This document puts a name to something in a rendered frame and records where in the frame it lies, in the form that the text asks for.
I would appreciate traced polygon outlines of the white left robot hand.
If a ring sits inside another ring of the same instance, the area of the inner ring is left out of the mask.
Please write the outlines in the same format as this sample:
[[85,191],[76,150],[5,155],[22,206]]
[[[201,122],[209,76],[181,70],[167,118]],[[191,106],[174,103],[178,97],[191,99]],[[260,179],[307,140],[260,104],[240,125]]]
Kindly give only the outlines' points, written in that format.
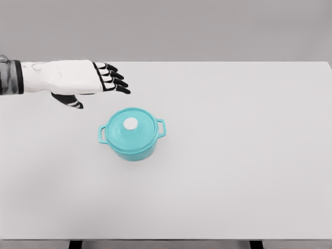
[[60,103],[76,109],[84,105],[77,95],[94,95],[116,91],[130,94],[129,85],[118,69],[105,62],[90,60],[63,60],[51,62],[49,91]]

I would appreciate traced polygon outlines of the teal lid with white knob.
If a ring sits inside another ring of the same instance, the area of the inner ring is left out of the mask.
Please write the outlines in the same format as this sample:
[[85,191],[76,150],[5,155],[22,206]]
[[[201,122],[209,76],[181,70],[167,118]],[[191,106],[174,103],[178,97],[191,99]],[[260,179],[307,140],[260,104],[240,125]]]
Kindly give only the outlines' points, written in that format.
[[125,108],[113,114],[105,127],[105,139],[118,151],[138,151],[151,144],[158,133],[152,114],[141,108]]

